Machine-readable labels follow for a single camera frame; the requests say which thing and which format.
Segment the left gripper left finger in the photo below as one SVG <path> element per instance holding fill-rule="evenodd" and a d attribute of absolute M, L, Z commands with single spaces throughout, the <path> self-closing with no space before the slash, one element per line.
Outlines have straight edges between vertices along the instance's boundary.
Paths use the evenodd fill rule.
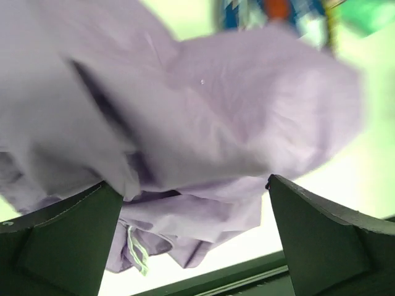
<path fill-rule="evenodd" d="M 123 197 L 101 182 L 1 223 L 1 295 L 97 295 Z"/>

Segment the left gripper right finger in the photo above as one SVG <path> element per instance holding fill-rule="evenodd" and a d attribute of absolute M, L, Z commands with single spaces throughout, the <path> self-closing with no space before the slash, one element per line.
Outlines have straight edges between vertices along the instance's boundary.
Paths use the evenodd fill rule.
<path fill-rule="evenodd" d="M 266 188 L 296 295 L 394 295 L 394 222 L 280 175 Z"/>

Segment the lilac purple cloth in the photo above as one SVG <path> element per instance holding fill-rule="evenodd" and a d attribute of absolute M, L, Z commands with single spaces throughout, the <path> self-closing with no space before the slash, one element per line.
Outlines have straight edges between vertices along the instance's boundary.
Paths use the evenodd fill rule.
<path fill-rule="evenodd" d="M 109 183 L 114 273 L 198 266 L 362 119 L 358 74 L 285 25 L 176 41 L 139 1 L 1 2 L 1 195 L 27 214 Z"/>

